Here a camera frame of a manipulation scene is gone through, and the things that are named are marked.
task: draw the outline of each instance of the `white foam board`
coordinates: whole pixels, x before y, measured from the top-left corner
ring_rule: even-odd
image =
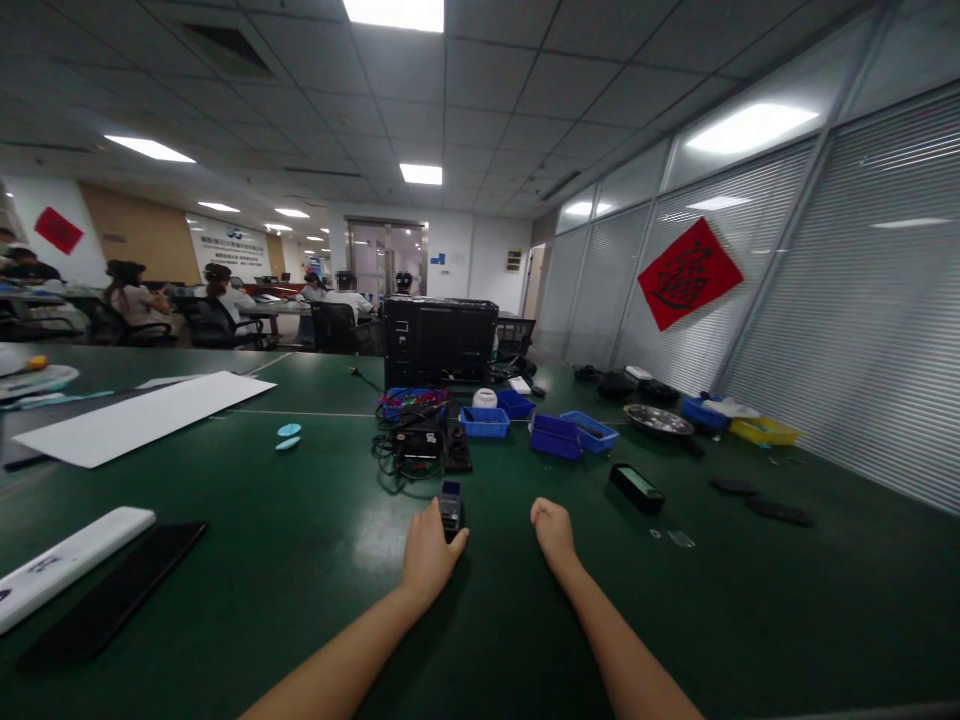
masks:
[[[119,507],[0,579],[0,635],[156,520],[150,510]]]
[[[58,460],[95,468],[272,387],[230,372],[213,373],[13,439]]]

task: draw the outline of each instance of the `air vent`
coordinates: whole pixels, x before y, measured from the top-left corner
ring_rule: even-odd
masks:
[[[10,140],[0,140],[0,145],[8,145],[10,147],[23,147],[29,148],[31,150],[61,150],[63,152],[90,152],[91,150],[88,147],[83,147],[81,145],[54,145],[53,143],[25,143],[25,142],[14,142]]]
[[[217,68],[234,77],[267,79],[273,73],[236,28],[183,23],[187,37]]]
[[[310,168],[284,168],[287,172],[302,172],[308,175],[329,175],[331,177],[363,177],[360,173],[338,173],[332,170],[311,170]]]
[[[564,177],[560,178],[559,180],[557,180],[557,183],[552,188],[547,190],[547,192],[545,192],[543,196],[541,196],[540,200],[541,201],[549,200],[558,192],[563,190],[567,185],[569,185],[574,180],[576,180],[580,175],[581,175],[580,170],[574,170],[568,175],[565,175]]]

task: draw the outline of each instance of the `red diamond paper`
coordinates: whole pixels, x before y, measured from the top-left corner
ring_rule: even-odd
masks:
[[[637,280],[663,332],[742,283],[743,273],[700,218]]]
[[[37,218],[33,229],[64,255],[69,255],[83,237],[83,230],[78,228],[52,207],[48,207]]]

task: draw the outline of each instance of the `computer case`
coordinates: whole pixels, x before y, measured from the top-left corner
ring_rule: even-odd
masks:
[[[382,313],[387,388],[486,381],[500,314],[492,302],[391,295]]]

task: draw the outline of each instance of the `white remote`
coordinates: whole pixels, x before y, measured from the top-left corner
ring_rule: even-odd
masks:
[[[0,635],[156,520],[150,510],[119,507],[0,580]]]
[[[510,378],[507,382],[510,383],[510,387],[516,390],[521,395],[530,394],[530,386],[527,385],[527,381],[521,377]]]

